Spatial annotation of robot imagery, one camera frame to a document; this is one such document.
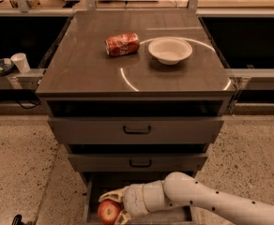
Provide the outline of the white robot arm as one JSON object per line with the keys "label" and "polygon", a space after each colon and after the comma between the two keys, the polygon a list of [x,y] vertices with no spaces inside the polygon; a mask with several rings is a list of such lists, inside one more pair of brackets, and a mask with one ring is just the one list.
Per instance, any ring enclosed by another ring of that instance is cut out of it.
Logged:
{"label": "white robot arm", "polygon": [[123,205],[115,225],[183,206],[205,209],[235,225],[274,225],[274,205],[217,191],[182,172],[171,172],[164,180],[109,191],[99,197],[100,203],[105,200]]}

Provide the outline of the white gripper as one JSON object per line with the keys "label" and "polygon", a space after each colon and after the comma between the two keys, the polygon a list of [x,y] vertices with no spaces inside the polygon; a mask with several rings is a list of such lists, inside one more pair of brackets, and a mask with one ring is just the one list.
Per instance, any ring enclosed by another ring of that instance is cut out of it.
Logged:
{"label": "white gripper", "polygon": [[132,218],[143,217],[148,214],[145,205],[144,184],[133,184],[128,187],[108,191],[99,196],[99,202],[112,200],[117,203],[123,202],[124,209],[121,210],[114,225],[126,225]]}

